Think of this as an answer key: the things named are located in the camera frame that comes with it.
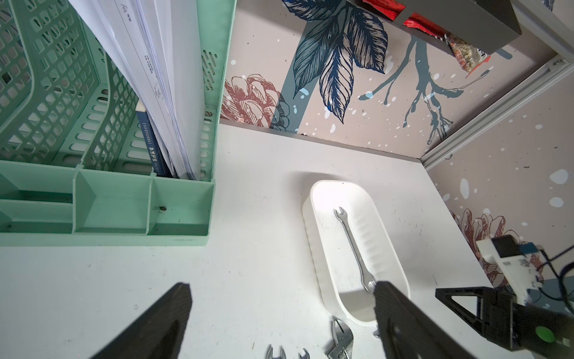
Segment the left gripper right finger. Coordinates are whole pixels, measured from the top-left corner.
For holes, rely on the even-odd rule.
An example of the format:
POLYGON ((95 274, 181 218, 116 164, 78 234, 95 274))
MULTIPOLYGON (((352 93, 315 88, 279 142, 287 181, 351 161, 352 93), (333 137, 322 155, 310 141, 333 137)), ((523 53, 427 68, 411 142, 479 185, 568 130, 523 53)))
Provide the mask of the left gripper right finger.
POLYGON ((375 287, 375 316, 387 358, 471 358, 388 281, 375 287))

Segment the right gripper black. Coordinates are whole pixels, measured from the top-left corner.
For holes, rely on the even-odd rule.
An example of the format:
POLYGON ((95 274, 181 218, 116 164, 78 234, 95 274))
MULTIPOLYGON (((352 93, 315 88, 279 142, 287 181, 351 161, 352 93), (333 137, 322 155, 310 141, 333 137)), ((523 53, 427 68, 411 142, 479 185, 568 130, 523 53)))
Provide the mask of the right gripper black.
POLYGON ((573 318, 523 306, 514 296, 487 287, 439 288, 435 297, 474 331, 508 350, 528 350, 545 358, 573 357, 573 318), (469 311, 455 297, 474 298, 469 311))

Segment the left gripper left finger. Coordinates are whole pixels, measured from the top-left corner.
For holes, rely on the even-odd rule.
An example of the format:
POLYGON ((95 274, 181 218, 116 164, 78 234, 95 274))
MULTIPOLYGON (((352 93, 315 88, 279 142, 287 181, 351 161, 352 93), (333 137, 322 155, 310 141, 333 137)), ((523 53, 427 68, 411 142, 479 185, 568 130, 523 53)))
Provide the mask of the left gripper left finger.
POLYGON ((192 303, 190 285, 175 284, 94 357, 179 357, 192 303))

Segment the orange handled adjustable wrench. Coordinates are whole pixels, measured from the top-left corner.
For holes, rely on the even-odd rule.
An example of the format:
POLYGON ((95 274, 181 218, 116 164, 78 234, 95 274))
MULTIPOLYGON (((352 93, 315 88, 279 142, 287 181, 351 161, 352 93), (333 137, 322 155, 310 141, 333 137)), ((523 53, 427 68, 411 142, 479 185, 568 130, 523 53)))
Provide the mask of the orange handled adjustable wrench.
POLYGON ((352 359, 354 335, 352 330, 342 320, 333 318, 331 322, 333 344, 327 350, 329 359, 352 359))

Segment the silver wrench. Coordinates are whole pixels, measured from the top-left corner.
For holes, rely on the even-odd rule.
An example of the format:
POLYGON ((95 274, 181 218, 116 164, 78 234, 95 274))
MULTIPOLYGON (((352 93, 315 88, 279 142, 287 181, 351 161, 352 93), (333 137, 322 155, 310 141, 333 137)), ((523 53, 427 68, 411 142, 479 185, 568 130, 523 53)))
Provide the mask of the silver wrench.
POLYGON ((362 254, 360 253, 360 249, 358 248, 357 241, 354 238, 354 234, 351 231, 350 224, 348 222, 348 213, 342 207, 338 207, 333 210, 336 218, 342 224, 342 227, 345 231, 345 234, 348 238, 348 242, 351 246, 351 250, 354 254, 355 260, 357 261, 357 265, 360 271, 361 283, 363 285, 364 290, 366 290, 369 294, 375 294, 375 287, 377 281, 375 276, 372 275, 371 272, 366 267, 366 264, 363 260, 362 254))
POLYGON ((280 346, 278 353, 276 353, 274 347, 269 345, 265 353, 265 359, 286 359, 286 352, 284 348, 280 346))
POLYGON ((303 349, 303 353, 298 355, 299 359, 310 359, 310 355, 306 349, 303 349))

